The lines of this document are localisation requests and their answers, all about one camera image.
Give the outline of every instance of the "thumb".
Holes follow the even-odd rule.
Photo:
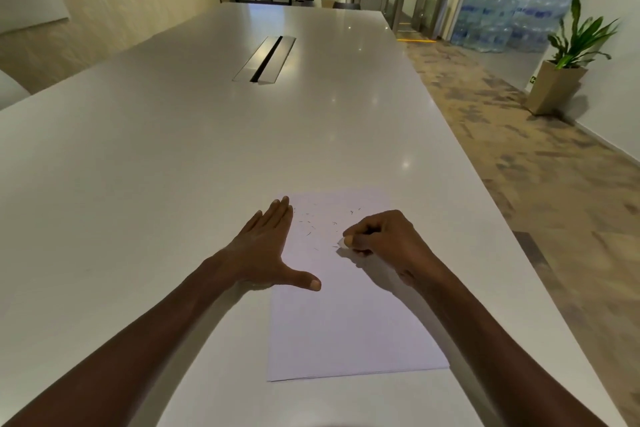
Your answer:
[[[376,234],[371,235],[347,235],[344,237],[344,244],[354,250],[371,250],[373,252]]]
[[[303,272],[300,270],[294,270],[284,265],[284,275],[282,277],[281,284],[285,286],[300,287],[300,289],[308,289],[309,291],[317,292],[322,288],[322,283],[313,274],[309,272]]]

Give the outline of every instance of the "floor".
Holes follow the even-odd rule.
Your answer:
[[[535,74],[542,58],[541,53],[519,53],[510,48],[503,53],[479,53],[467,48],[458,48],[458,50],[484,66],[493,75],[523,91]]]
[[[605,388],[640,427],[640,167],[533,117],[524,93],[457,47],[403,45]]]

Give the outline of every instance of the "left hand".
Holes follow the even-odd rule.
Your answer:
[[[214,269],[232,284],[248,281],[258,286],[282,284],[319,291],[321,282],[317,277],[291,269],[282,261],[292,219],[293,207],[289,198],[276,199],[264,214],[256,212],[236,238],[205,260],[202,266],[212,261],[216,265]]]

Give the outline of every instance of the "conference table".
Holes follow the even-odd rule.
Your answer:
[[[274,37],[295,41],[285,54]],[[222,4],[2,110],[0,169],[0,423],[275,197],[377,187],[540,365],[624,426],[379,12]],[[270,295],[220,298],[132,424],[492,422],[424,303],[410,307],[450,369],[267,382]]]

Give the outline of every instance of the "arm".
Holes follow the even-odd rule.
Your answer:
[[[369,216],[344,236],[361,255],[376,253],[427,301],[507,425],[606,427],[502,329],[402,213]]]
[[[313,291],[320,281],[280,258],[293,210],[289,198],[256,213],[225,248],[205,260],[147,313],[18,412],[5,427],[124,426],[149,382],[220,294],[240,280]]]

